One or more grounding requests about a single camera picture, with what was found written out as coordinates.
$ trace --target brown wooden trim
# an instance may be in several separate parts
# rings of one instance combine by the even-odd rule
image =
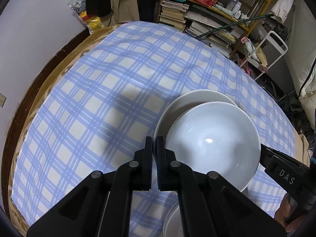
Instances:
[[[89,31],[86,28],[81,33],[76,35],[73,39],[71,39],[70,42],[66,44],[58,53],[56,53],[56,55],[45,65],[42,71],[35,78],[15,112],[7,134],[7,139],[4,144],[1,167],[2,198],[4,202],[4,210],[9,218],[10,215],[8,204],[8,183],[10,169],[15,148],[22,132],[23,125],[26,121],[26,117],[31,109],[31,106],[40,87],[42,86],[46,78],[50,75],[50,73],[52,73],[52,71],[58,66],[58,64],[61,63],[61,61],[66,58],[66,56],[69,55],[69,53],[71,53],[88,36]]]

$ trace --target electrical outlet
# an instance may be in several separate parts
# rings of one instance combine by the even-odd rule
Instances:
[[[3,107],[6,99],[7,98],[0,93],[0,107]]]

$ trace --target white bottle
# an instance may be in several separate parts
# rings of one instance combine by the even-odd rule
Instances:
[[[241,2],[235,4],[234,8],[232,9],[233,14],[240,10]]]
[[[237,0],[230,0],[229,3],[228,3],[228,5],[227,5],[227,7],[226,7],[226,9],[228,9],[228,10],[231,11],[231,10],[233,9],[233,7],[234,7],[236,1],[237,1]]]

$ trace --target white cloth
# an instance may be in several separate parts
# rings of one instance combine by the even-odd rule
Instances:
[[[272,7],[271,12],[284,23],[289,11],[293,5],[294,0],[278,0],[276,4]]]

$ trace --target bed sheet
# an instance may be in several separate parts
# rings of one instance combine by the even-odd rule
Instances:
[[[224,93],[254,121],[260,141],[294,156],[293,128],[250,77],[214,49],[161,24],[127,23],[83,56],[32,121],[15,167],[12,200],[28,224],[91,171],[132,159],[166,107],[196,89]],[[259,166],[249,198],[273,216],[284,190]],[[156,236],[177,198],[134,192],[130,236]]]

